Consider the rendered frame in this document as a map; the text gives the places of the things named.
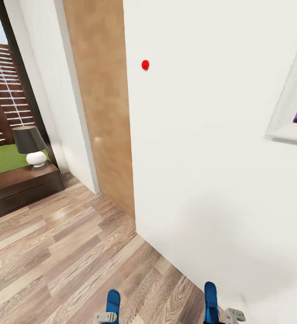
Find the sandal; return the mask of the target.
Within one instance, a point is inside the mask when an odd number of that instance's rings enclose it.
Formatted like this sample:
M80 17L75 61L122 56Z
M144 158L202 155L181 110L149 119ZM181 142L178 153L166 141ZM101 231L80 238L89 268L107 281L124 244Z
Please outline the sandal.
M120 293L115 289L111 289L107 295L106 312L116 313L117 320L113 323L101 323L101 324L118 324L119 309L120 309Z
M216 285L210 281L206 282L204 287L205 312L204 322L215 324L220 322L219 310L217 307L217 289Z

